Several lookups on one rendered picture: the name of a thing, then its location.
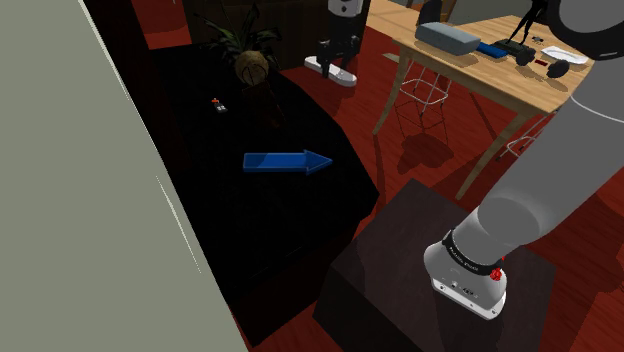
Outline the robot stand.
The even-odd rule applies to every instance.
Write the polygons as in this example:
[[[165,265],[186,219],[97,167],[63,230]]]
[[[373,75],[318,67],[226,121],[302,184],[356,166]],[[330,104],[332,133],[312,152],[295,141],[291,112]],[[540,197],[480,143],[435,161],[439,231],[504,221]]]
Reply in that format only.
[[[426,247],[467,213],[411,180],[333,261],[313,317],[343,352],[538,352],[555,267],[520,247],[507,301],[485,320],[437,292]]]

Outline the blue flat object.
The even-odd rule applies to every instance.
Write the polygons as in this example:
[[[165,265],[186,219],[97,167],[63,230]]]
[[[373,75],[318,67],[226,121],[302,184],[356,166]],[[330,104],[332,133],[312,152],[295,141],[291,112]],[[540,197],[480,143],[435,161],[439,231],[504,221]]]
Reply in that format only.
[[[508,52],[506,50],[500,49],[490,44],[486,44],[484,42],[479,43],[477,51],[494,59],[500,59],[508,55]]]

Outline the grey box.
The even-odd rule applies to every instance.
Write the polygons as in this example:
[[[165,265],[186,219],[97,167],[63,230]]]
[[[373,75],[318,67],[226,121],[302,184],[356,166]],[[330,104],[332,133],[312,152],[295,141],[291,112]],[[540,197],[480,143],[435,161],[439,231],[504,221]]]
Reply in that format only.
[[[469,54],[481,43],[479,37],[441,22],[419,25],[415,38],[455,56]]]

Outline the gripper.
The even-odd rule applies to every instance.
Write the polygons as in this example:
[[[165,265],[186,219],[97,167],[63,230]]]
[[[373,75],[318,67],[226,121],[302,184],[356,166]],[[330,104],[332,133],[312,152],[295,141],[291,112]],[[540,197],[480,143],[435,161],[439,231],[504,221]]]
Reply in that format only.
[[[357,65],[362,41],[362,27],[358,17],[331,15],[328,32],[317,44],[317,62],[322,74],[328,74],[333,55],[343,55],[341,68],[353,70]]]

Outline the blue arrow-shaped tray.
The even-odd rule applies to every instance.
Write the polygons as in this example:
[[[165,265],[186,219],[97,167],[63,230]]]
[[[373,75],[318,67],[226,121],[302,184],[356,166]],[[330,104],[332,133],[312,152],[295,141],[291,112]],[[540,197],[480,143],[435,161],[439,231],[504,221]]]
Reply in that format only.
[[[309,150],[303,152],[245,153],[242,169],[247,173],[295,172],[310,175],[332,163],[331,158]]]

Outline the dark wooden cabinet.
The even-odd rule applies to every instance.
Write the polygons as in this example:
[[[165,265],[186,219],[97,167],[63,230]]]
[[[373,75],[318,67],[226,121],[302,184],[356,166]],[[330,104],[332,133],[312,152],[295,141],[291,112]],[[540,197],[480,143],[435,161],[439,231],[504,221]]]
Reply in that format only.
[[[217,32],[196,18],[194,13],[229,29],[221,8],[224,5],[234,30],[239,32],[247,12],[256,3],[260,17],[255,21],[252,30],[277,27],[282,39],[268,41],[266,46],[272,49],[279,64],[278,69],[291,69],[302,65],[306,57],[317,56],[318,41],[326,36],[331,15],[358,17],[363,40],[370,2],[371,0],[184,0],[184,10],[192,41],[221,59],[219,52],[207,48],[208,42],[217,38]]]

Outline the black figure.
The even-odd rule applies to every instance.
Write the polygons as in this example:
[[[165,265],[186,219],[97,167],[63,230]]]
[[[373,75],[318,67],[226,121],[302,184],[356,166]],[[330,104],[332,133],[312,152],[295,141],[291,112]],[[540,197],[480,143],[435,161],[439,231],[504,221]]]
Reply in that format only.
[[[531,0],[531,1],[532,1],[532,5],[530,9],[520,20],[519,24],[517,25],[513,33],[510,35],[510,37],[508,39],[502,39],[502,40],[494,42],[492,44],[493,47],[498,48],[500,50],[504,50],[512,56],[516,56],[520,51],[522,51],[525,48],[524,43],[528,37],[531,26],[533,25],[533,23],[539,16],[545,13],[546,8],[547,8],[547,3],[548,3],[548,0]],[[521,41],[516,42],[513,40],[513,38],[516,36],[516,34],[520,30],[523,30],[523,37]]]

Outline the black low cabinet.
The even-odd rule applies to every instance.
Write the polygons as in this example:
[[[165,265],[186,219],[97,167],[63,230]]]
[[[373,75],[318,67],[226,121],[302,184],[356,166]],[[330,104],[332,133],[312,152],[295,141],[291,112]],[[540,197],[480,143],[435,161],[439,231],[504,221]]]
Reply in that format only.
[[[151,57],[192,160],[176,190],[227,305],[258,345],[317,299],[378,190],[339,124],[282,73],[268,76],[285,117],[271,129],[215,53],[185,45]],[[310,175],[242,169],[245,153],[304,150],[333,163]]]

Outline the potted plant in brown pot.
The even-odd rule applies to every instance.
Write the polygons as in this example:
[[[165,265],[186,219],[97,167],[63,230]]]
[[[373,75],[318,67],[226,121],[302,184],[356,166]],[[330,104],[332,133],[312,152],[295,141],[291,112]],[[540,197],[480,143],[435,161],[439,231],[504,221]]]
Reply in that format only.
[[[234,74],[244,85],[241,93],[256,121],[267,128],[280,128],[285,124],[285,117],[268,82],[270,69],[278,69],[279,64],[266,43],[271,40],[280,41],[281,33],[277,27],[252,30],[255,21],[260,17],[256,3],[247,12],[239,32],[234,30],[225,6],[221,5],[221,8],[229,29],[194,13],[196,18],[217,32],[217,38],[210,40],[207,48],[219,52],[221,59],[232,67]]]

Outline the white plate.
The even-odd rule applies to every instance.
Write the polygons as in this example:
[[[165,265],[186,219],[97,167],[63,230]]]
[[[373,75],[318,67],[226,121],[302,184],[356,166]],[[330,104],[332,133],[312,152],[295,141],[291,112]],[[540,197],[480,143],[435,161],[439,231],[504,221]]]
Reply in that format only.
[[[569,52],[557,46],[545,47],[541,50],[541,52],[553,59],[564,60],[570,64],[575,65],[583,65],[589,60],[589,58],[586,56]]]

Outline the wooden table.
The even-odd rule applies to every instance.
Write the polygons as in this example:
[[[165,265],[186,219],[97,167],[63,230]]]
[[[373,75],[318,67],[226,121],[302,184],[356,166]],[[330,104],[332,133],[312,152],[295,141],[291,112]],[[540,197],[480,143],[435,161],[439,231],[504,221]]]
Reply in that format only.
[[[548,116],[570,97],[587,77],[595,61],[573,64],[559,79],[546,76],[547,68],[532,64],[525,68],[509,57],[493,59],[481,53],[453,56],[415,39],[418,12],[390,0],[371,0],[367,25],[392,38],[399,47],[399,61],[390,94],[372,133],[378,134],[399,94],[414,61],[451,81],[516,113],[484,151],[456,193],[458,200],[469,192],[483,169],[512,136],[536,115]]]

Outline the white oblong object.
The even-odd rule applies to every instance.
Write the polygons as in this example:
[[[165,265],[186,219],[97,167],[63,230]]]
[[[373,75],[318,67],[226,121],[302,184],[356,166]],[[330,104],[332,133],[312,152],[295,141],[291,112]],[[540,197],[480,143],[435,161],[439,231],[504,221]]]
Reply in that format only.
[[[319,74],[323,73],[322,66],[317,62],[316,56],[306,57],[304,66]],[[357,77],[354,74],[334,65],[333,63],[329,65],[328,78],[343,87],[354,87],[357,84]]]

